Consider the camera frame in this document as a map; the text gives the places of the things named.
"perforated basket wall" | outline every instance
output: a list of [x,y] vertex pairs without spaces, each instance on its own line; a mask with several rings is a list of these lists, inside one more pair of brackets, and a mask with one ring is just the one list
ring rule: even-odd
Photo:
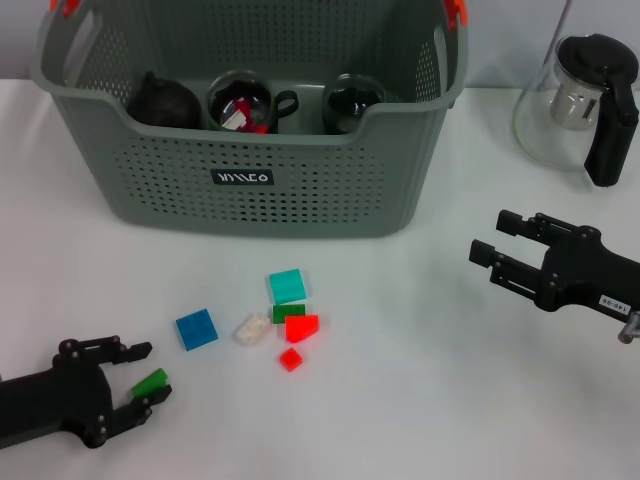
[[[292,85],[368,74],[398,103],[373,107],[346,136],[154,128],[126,113],[146,71],[206,89],[236,68]],[[369,237],[410,222],[465,70],[466,27],[450,28],[441,0],[84,0],[45,19],[32,75],[126,220]],[[220,170],[268,172],[273,185],[218,185]]]

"black lid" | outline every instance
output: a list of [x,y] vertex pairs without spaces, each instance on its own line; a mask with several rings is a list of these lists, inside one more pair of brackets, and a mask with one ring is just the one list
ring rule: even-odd
[[571,76],[600,88],[608,87],[611,76],[630,84],[638,78],[638,59],[633,51],[605,35],[563,40],[558,47],[558,61]]

